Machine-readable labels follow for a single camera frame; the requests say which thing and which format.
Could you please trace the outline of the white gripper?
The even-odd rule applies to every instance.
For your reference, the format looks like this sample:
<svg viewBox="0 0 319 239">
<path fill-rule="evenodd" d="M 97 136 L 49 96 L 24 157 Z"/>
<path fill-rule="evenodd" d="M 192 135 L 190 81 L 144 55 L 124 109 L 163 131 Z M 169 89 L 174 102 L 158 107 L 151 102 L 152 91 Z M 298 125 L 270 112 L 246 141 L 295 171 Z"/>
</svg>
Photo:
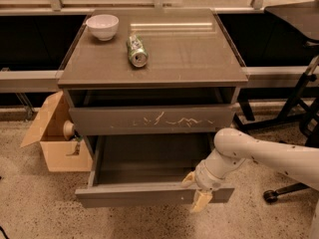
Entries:
<svg viewBox="0 0 319 239">
<path fill-rule="evenodd" d="M 212 199 L 212 192 L 217 191 L 221 187 L 222 180 L 210 173 L 204 161 L 201 161 L 181 182 L 184 188 L 190 187 L 192 184 L 198 185 L 202 190 L 197 190 L 193 197 L 191 212 L 197 213 L 202 211 Z"/>
</svg>

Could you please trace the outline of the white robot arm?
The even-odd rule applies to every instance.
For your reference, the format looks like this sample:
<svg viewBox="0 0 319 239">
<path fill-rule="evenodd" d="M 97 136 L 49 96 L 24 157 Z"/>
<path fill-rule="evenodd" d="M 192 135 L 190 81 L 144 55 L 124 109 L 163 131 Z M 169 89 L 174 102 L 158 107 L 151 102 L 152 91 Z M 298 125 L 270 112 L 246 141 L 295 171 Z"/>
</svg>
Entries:
<svg viewBox="0 0 319 239">
<path fill-rule="evenodd" d="M 213 139 L 214 149 L 182 181 L 182 187 L 196 184 L 191 212 L 200 212 L 221 187 L 226 175 L 237 169 L 245 159 L 262 163 L 297 180 L 296 184 L 263 193 L 272 203 L 282 194 L 305 189 L 319 190 L 319 149 L 256 139 L 238 129 L 221 129 Z"/>
</svg>

